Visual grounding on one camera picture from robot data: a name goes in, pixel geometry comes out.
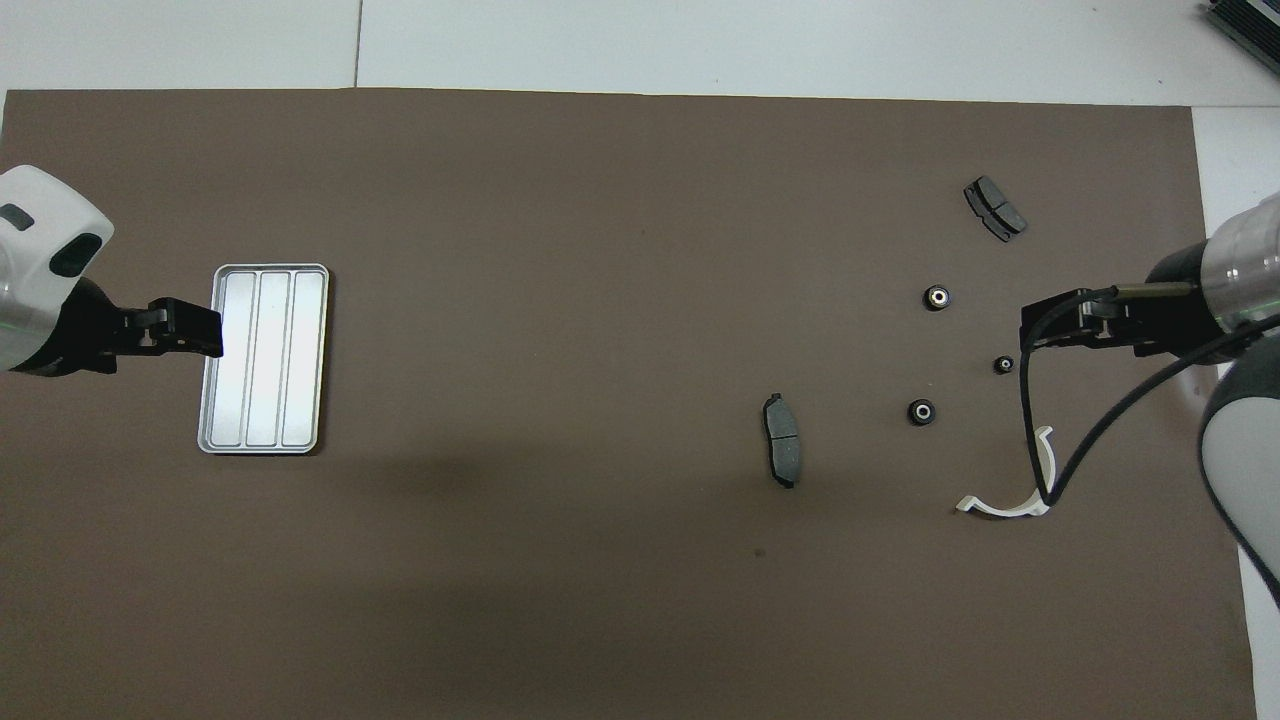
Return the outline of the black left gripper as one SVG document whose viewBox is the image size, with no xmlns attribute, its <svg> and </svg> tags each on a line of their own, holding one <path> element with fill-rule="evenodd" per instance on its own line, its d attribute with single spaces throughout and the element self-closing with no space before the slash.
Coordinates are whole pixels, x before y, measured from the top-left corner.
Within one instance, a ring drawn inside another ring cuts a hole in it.
<svg viewBox="0 0 1280 720">
<path fill-rule="evenodd" d="M 150 328 L 156 334 L 146 346 Z M 114 374 L 119 356 L 221 357 L 220 334 L 221 314 L 212 309 L 169 297 L 155 299 L 147 307 L 119 307 L 93 281 L 81 278 L 63 302 L 49 338 L 12 370 L 40 377 Z"/>
</svg>

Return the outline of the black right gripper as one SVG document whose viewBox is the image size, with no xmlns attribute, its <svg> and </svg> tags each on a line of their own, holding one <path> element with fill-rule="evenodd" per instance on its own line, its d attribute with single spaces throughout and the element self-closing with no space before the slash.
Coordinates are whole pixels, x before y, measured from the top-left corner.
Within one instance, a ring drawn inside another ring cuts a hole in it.
<svg viewBox="0 0 1280 720">
<path fill-rule="evenodd" d="M 1185 357 L 1226 334 L 1210 311 L 1201 288 L 1201 269 L 1208 246 L 1206 240 L 1161 259 L 1143 281 L 1152 284 L 1183 283 L 1192 287 L 1181 295 L 1156 295 L 1138 290 L 1138 283 L 1117 286 L 1111 304 L 1121 313 L 1107 320 L 1100 348 L 1132 347 L 1138 357 L 1171 354 Z M 1076 316 L 1088 304 L 1107 302 L 1111 288 L 1076 288 L 1036 301 L 1021 309 L 1020 350 L 1083 346 L 1101 334 L 1098 318 Z"/>
</svg>

